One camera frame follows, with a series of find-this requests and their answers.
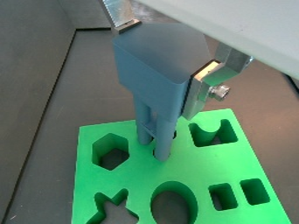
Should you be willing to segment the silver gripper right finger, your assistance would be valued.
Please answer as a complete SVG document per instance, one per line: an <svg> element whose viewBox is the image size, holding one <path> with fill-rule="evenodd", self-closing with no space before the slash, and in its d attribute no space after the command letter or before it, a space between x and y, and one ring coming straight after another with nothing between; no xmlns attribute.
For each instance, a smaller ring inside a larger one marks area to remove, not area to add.
<svg viewBox="0 0 299 224"><path fill-rule="evenodd" d="M215 58L191 76L191 82L182 108L182 116L191 120L203 110L210 98L223 101L230 93L224 81L239 75L254 57L231 46L219 43Z"/></svg>

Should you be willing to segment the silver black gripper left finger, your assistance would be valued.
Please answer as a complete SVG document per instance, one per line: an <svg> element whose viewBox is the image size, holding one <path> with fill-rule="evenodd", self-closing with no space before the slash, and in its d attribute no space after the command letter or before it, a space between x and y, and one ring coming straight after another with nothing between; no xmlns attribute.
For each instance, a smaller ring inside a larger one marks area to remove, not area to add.
<svg viewBox="0 0 299 224"><path fill-rule="evenodd" d="M115 35L141 24L141 21L136 19L129 0L99 0L99 3Z"/></svg>

